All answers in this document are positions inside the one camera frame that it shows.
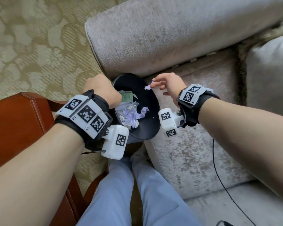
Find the sofa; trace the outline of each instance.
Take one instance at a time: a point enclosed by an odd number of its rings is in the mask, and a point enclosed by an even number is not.
[[[102,72],[147,83],[174,72],[186,85],[212,88],[224,101],[283,115],[283,0],[129,0],[88,19],[90,47]],[[176,111],[153,89],[160,108]],[[212,137],[201,127],[162,130],[144,142],[154,167],[203,225],[253,225],[219,182]],[[215,143],[217,172],[256,225],[283,225],[283,200]]]

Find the forearm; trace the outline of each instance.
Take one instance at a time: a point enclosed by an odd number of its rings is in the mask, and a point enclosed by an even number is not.
[[[200,124],[237,162],[283,197],[283,117],[210,98]]]
[[[48,225],[83,147],[75,131],[56,124],[0,167],[0,225]]]

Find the finger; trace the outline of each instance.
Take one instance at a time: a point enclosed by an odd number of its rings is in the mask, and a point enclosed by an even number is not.
[[[150,87],[155,88],[155,87],[163,86],[165,84],[166,84],[165,81],[161,81],[161,82],[158,82],[158,83],[151,83]]]
[[[166,89],[166,85],[163,85],[163,86],[159,87],[159,89],[160,89],[160,90]]]
[[[171,75],[171,74],[174,74],[174,73],[162,73],[162,74],[159,74],[158,76],[156,76],[155,78],[153,78],[153,82],[161,82],[161,81],[165,81],[167,80],[167,78]]]

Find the wrist strap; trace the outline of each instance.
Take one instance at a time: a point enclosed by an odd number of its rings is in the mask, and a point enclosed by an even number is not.
[[[177,98],[177,102],[183,111],[187,126],[199,124],[198,116],[202,105],[209,98],[218,98],[213,90],[202,85],[190,85],[184,88]]]
[[[100,96],[89,90],[83,95],[76,95],[57,113],[55,123],[64,124],[77,132],[86,146],[92,140],[99,140],[111,124],[108,114],[109,105]]]

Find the wrist-mounted device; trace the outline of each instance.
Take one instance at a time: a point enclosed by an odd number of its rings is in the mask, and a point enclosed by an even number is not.
[[[202,105],[209,98],[218,98],[213,90],[202,85],[192,84],[184,88],[177,102],[180,107],[175,113],[172,113],[170,108],[165,108],[159,111],[159,119],[164,134],[171,137],[178,134],[178,128],[186,126],[195,126],[199,124],[198,116]]]
[[[55,115],[55,123],[64,124],[77,132],[84,140],[85,148],[92,152],[101,152],[104,157],[121,159],[123,157],[128,128],[111,125],[112,117],[108,113],[108,103],[94,90],[76,95]],[[102,149],[95,148],[96,141],[106,139]]]

